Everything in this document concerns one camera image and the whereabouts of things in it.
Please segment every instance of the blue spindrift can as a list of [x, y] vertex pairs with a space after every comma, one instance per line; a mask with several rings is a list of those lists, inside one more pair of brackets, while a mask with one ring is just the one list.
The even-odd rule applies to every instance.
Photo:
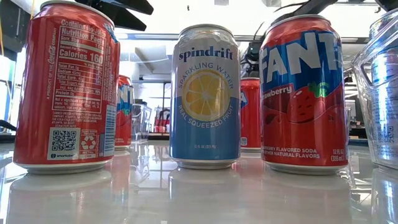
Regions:
[[240, 64], [232, 33], [202, 24], [174, 48], [170, 156], [191, 169], [222, 169], [239, 158]]

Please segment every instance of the red soda can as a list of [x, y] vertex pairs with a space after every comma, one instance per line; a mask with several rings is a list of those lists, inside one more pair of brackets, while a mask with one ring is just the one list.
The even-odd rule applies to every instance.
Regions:
[[130, 78], [120, 75], [118, 85], [118, 105], [116, 107], [115, 150], [125, 150], [131, 145], [133, 94], [134, 92]]
[[341, 39], [318, 15], [271, 26], [261, 47], [262, 158], [272, 169], [332, 174], [347, 165]]
[[241, 79], [241, 150], [261, 149], [260, 79]]
[[103, 13], [43, 3], [31, 20], [14, 162], [29, 172], [99, 169], [114, 153], [120, 43]]

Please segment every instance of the plastic container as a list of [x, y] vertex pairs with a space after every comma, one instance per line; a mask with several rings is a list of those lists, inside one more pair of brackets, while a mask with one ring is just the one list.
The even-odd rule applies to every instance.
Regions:
[[131, 141], [141, 143], [148, 140], [150, 130], [150, 115], [152, 109], [146, 105], [132, 104]]
[[372, 161], [398, 169], [398, 17], [392, 12], [371, 26], [371, 40], [352, 64]]

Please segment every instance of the recycling symbol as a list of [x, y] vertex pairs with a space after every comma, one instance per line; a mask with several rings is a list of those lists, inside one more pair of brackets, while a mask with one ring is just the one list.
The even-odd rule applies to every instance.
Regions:
[[96, 143], [93, 136], [86, 136], [81, 142], [81, 147], [83, 149], [94, 149], [95, 144]]

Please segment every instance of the nutrition facts label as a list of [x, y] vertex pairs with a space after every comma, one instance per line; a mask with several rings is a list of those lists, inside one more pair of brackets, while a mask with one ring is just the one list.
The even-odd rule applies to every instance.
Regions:
[[53, 110], [101, 113], [107, 77], [104, 59], [109, 59], [105, 33], [72, 26], [60, 26], [55, 33], [58, 50], [54, 58]]

